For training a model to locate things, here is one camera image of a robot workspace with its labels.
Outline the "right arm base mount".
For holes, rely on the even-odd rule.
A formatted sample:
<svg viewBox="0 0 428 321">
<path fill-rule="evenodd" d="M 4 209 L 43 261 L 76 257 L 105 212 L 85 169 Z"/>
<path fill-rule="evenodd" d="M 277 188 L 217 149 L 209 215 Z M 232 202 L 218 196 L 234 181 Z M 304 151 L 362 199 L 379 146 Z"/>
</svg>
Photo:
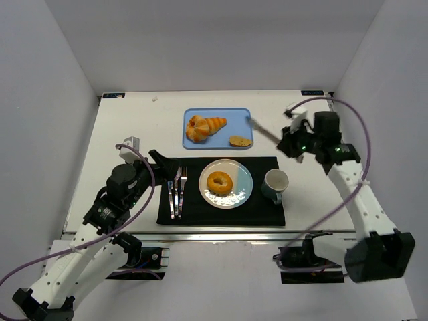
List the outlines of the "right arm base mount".
<svg viewBox="0 0 428 321">
<path fill-rule="evenodd" d="M 283 284 L 338 284 L 347 276 L 342 267 L 326 258 L 315 255 L 313 240 L 317 237 L 333 236 L 323 231 L 304 236 L 301 245 L 279 247 L 272 257 L 280 268 Z"/>
</svg>

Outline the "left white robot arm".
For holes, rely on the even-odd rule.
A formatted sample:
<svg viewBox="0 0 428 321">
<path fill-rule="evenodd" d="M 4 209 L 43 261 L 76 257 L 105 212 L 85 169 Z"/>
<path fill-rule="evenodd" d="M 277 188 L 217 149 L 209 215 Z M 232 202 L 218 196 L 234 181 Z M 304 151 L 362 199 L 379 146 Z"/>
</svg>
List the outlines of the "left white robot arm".
<svg viewBox="0 0 428 321">
<path fill-rule="evenodd" d="M 69 248 L 38 281 L 14 293 L 28 320 L 71 320 L 82 299 L 111 273 L 139 264 L 142 244 L 121 228 L 132 221 L 130 211 L 144 192 L 171 180 L 179 162 L 151 150 L 150 164 L 134 148 L 125 153 L 127 147 L 120 144 L 118 149 L 125 162 L 112 169 Z"/>
</svg>

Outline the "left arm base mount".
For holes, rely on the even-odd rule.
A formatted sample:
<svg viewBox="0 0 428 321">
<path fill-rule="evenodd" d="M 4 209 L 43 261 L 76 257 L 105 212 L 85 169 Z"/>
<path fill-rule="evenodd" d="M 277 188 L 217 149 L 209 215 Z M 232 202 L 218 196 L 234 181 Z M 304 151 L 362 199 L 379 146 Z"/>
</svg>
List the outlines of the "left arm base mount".
<svg viewBox="0 0 428 321">
<path fill-rule="evenodd" d="M 110 242 L 124 248 L 127 261 L 107 280 L 162 280 L 169 265 L 170 249 L 167 247 L 145 246 L 135 236 L 122 232 Z"/>
</svg>

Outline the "metal tongs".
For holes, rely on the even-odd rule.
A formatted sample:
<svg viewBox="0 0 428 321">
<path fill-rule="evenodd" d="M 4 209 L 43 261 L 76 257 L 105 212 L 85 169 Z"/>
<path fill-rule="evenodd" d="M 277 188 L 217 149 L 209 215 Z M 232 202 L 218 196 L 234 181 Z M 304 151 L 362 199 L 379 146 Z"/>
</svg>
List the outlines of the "metal tongs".
<svg viewBox="0 0 428 321">
<path fill-rule="evenodd" d="M 269 141 L 274 143 L 275 146 L 280 142 L 281 139 L 276 137 L 274 134 L 269 132 L 266 128 L 264 128 L 261 124 L 259 124 L 255 119 L 253 119 L 250 116 L 246 117 L 247 123 L 256 131 L 258 131 L 260 134 L 262 134 L 264 137 L 266 137 Z M 304 157 L 301 154 L 298 154 L 297 158 L 291 158 L 294 159 L 297 163 L 302 163 Z"/>
</svg>

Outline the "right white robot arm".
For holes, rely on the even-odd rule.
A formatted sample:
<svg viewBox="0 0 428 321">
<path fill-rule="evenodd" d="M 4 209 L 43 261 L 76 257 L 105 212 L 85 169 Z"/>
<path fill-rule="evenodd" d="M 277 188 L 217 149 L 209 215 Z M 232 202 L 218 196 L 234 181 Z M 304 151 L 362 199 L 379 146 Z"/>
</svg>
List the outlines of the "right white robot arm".
<svg viewBox="0 0 428 321">
<path fill-rule="evenodd" d="M 400 278 L 405 273 L 415 240 L 398 230 L 364 179 L 361 158 L 352 144 L 342 142 L 335 112 L 317 112 L 309 125 L 306 111 L 287 111 L 290 126 L 283 128 L 278 150 L 290 158 L 313 154 L 342 197 L 356 241 L 333 233 L 307 233 L 300 247 L 282 247 L 275 256 L 285 272 L 311 273 L 336 266 L 356 283 Z"/>
</svg>

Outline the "orange bagel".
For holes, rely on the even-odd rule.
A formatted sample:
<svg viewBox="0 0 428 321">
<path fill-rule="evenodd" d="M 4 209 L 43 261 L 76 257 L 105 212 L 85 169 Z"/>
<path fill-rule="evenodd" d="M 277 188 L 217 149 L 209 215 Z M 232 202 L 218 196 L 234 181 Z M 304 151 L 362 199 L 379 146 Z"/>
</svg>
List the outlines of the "orange bagel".
<svg viewBox="0 0 428 321">
<path fill-rule="evenodd" d="M 208 189 L 218 195 L 227 195 L 233 189 L 231 177 L 223 171 L 214 171 L 207 177 Z"/>
</svg>

